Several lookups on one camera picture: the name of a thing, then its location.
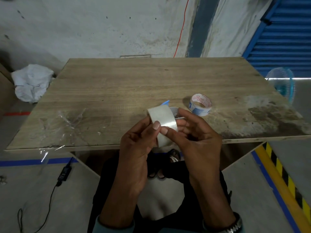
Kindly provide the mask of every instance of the blue shutter door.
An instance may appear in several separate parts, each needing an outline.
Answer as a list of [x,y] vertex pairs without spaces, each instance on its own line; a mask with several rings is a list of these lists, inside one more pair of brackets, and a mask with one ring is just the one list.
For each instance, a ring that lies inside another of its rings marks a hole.
[[275,0],[243,57],[264,77],[277,67],[311,77],[311,0]]

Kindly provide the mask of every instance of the wooden table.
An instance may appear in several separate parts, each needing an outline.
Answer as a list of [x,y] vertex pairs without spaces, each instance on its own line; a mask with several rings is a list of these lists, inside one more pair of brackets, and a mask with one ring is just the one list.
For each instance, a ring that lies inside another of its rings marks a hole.
[[117,149],[146,110],[195,93],[213,107],[204,119],[223,143],[311,137],[311,127],[241,57],[70,59],[7,151]]

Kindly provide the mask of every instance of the wristwatch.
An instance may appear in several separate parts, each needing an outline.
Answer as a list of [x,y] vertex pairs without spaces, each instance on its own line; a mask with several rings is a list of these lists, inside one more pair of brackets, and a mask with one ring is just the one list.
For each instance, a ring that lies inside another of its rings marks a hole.
[[[218,233],[239,233],[242,229],[242,218],[240,217],[239,214],[237,214],[236,212],[233,212],[236,220],[235,222],[227,227],[226,229],[219,231]],[[203,228],[204,228],[204,232],[208,233],[211,231],[208,231],[208,228],[205,226],[204,220],[203,220]]]

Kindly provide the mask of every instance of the fingernail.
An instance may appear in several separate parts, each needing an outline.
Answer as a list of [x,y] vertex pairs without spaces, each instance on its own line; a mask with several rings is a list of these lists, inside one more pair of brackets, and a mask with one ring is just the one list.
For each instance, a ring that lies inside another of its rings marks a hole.
[[154,124],[152,125],[152,128],[154,130],[157,130],[160,127],[160,122],[159,121],[155,121]]
[[163,135],[166,135],[167,132],[168,132],[167,128],[165,128],[165,127],[162,127],[162,128],[161,128],[161,133],[162,133]]

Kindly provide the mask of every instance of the white cloth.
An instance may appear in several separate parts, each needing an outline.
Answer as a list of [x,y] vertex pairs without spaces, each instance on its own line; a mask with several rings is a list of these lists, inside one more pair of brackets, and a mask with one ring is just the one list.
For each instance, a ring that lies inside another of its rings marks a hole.
[[12,73],[15,94],[21,101],[36,103],[52,81],[54,72],[41,65],[28,65]]

